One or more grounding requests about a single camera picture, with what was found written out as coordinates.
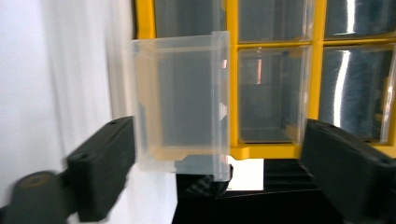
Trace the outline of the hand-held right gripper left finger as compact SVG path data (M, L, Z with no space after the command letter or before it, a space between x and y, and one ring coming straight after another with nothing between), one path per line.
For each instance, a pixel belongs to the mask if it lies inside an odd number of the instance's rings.
M105 219L124 190L135 162L134 117L110 121L66 161L78 219L81 222Z

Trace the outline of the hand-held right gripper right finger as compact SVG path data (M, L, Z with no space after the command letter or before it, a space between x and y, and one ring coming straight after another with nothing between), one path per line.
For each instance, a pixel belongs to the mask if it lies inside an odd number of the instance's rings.
M329 123L306 123L300 164L349 224L396 224L396 160Z

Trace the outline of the clear plastic drawer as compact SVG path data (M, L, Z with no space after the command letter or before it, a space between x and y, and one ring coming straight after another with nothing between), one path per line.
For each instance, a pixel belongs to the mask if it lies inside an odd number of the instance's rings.
M142 170L231 178L229 49L227 31L132 42Z

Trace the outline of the yellow black drawer organizer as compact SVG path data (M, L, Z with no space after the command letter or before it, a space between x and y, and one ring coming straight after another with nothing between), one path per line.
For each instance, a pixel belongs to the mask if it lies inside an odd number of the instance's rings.
M155 21L155 1L154 0L134 0L134 13L136 15L136 29L138 39L152 39L156 37ZM277 47L300 47L307 45L312 47L312 63L309 67L310 84L308 90L308 111L309 118L318 118L319 92L322 70L323 46L342 46L342 45L363 45L363 44L385 44L396 43L395 37L367 37L355 40L324 40L324 30L326 21L327 0L314 0L314 16L312 25L312 37L308 41L289 41L289 42L263 42L263 43L242 43L238 40L239 21L238 21L238 1L220 0L221 9L226 13L226 28L231 32L230 49L230 153L236 160L244 159L298 159L301 149L294 144L244 144L238 140L238 59L237 53L241 49L277 48ZM392 158L396 158L396 111L392 112L389 130L389 140L386 144L372 144L376 149L386 153Z

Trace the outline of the black textured object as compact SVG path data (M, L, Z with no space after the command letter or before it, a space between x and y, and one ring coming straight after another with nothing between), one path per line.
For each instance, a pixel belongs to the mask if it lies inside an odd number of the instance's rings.
M233 178L233 167L230 167L230 179L215 181L212 175L180 175L177 174L177 196L180 198L222 196Z

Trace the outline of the grid of clear drawers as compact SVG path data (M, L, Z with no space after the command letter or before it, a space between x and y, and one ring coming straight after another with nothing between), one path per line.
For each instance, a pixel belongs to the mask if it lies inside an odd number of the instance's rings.
M162 37L204 33L208 0L155 0ZM238 0L238 39L308 40L318 0ZM396 0L327 0L324 37L382 35L396 30ZM238 53L239 138L244 143L300 141L309 47L242 49ZM323 50L318 118L364 141L385 142L382 104L393 51L375 46Z

